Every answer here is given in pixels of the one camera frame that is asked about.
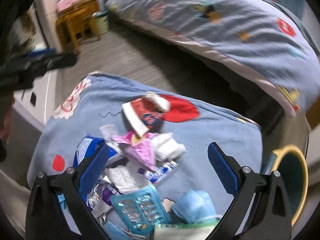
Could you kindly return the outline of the teal pill blister pack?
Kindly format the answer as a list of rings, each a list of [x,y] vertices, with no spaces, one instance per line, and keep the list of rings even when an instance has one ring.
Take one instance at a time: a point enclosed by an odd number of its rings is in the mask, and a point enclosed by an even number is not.
[[[150,235],[156,225],[171,223],[153,185],[133,193],[112,196],[111,203],[129,231],[134,234]]]

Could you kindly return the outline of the blue cartoon blanket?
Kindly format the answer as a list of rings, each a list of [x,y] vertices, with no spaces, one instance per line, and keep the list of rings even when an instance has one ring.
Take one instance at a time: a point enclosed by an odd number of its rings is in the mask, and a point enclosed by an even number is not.
[[[260,127],[253,121],[200,100],[165,92],[122,76],[96,72],[86,75],[77,84],[47,122],[27,174],[31,188],[38,173],[58,175],[73,167],[76,148],[86,135],[104,139],[109,153],[101,175],[107,175],[120,194],[133,193],[153,185],[142,175],[145,169],[122,156],[118,144],[111,140],[111,135],[126,135],[134,131],[121,106],[148,91],[169,100],[171,104],[170,111],[148,133],[173,133],[176,142],[186,149],[183,155],[173,160],[178,164],[175,170],[154,185],[171,223],[156,225],[150,235],[134,234],[112,206],[107,213],[93,216],[109,236],[108,239],[151,239],[163,225],[176,229],[178,223],[187,224],[172,212],[171,207],[189,190],[206,191],[218,219],[187,226],[206,229],[216,225],[226,213],[233,196],[225,191],[208,159],[207,150],[212,142],[216,142],[226,155],[233,157],[241,166],[247,165],[255,172],[261,167],[262,135]],[[79,233],[64,195],[57,193],[57,197],[69,228]]]

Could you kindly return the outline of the white crumpled tissue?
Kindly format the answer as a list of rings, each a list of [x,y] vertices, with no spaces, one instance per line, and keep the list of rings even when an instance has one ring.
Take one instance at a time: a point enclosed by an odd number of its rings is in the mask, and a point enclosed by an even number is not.
[[[173,138],[173,133],[156,135],[150,145],[157,161],[174,160],[186,152],[185,146]]]

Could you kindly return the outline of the teal yellow-rimmed trash bin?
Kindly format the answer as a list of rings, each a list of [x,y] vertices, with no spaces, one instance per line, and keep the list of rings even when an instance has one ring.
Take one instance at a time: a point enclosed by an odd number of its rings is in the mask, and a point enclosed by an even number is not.
[[[262,174],[280,172],[284,181],[291,210],[291,224],[295,225],[303,211],[309,185],[306,159],[296,145],[273,150],[261,167]]]

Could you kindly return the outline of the blue white packet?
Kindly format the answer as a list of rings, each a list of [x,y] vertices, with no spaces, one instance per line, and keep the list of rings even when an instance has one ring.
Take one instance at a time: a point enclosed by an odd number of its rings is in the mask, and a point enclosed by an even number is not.
[[[104,142],[103,138],[86,135],[76,148],[73,167],[77,168],[85,158],[92,156],[95,150]]]

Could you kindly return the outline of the blue white sachet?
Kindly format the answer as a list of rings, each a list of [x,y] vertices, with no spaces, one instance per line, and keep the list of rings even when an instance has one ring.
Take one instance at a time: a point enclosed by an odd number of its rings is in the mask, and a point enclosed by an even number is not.
[[[154,172],[145,170],[142,175],[153,185],[159,184],[163,181],[175,168],[178,164],[175,161],[164,161],[156,167]]]

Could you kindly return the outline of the bed with cartoon duvet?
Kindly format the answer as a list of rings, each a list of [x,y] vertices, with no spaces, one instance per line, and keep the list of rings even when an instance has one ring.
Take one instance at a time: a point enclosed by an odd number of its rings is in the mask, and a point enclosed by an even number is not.
[[[289,116],[319,98],[319,48],[291,11],[268,0],[107,0],[120,19],[219,62]]]

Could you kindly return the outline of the pink snack wrapper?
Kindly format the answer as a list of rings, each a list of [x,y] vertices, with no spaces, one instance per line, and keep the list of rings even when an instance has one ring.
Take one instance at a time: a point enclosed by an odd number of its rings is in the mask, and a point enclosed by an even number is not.
[[[120,154],[132,163],[148,171],[155,171],[156,157],[151,140],[157,133],[146,133],[141,138],[134,131],[126,135],[111,135],[111,140],[118,144]]]

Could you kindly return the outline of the white cabinet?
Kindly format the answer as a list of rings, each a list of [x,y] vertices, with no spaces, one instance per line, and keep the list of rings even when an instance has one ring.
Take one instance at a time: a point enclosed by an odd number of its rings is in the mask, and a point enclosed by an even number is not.
[[[32,89],[14,93],[14,109],[39,131],[44,129],[56,109],[56,81],[57,70],[53,70],[43,77],[36,78]]]

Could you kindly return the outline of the wooden side table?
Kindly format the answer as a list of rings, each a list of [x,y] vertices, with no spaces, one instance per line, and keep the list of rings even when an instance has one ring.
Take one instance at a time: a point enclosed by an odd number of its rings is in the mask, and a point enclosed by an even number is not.
[[[63,51],[74,49],[80,54],[80,41],[89,37],[101,39],[93,14],[99,11],[98,0],[80,0],[61,11],[55,28]]]

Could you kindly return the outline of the red white paper cup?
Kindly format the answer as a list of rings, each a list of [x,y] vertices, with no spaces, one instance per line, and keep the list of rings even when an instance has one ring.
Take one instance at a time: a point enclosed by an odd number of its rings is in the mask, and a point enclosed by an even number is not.
[[[171,104],[169,100],[148,91],[143,96],[122,104],[121,109],[135,133],[143,137],[170,111]]]

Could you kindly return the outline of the white green bucket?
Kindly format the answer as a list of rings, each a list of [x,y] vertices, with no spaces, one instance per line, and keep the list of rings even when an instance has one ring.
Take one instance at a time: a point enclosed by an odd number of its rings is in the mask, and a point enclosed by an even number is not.
[[[98,11],[98,12],[95,12],[93,16],[96,19],[100,35],[107,33],[109,30],[108,11],[107,10]]]

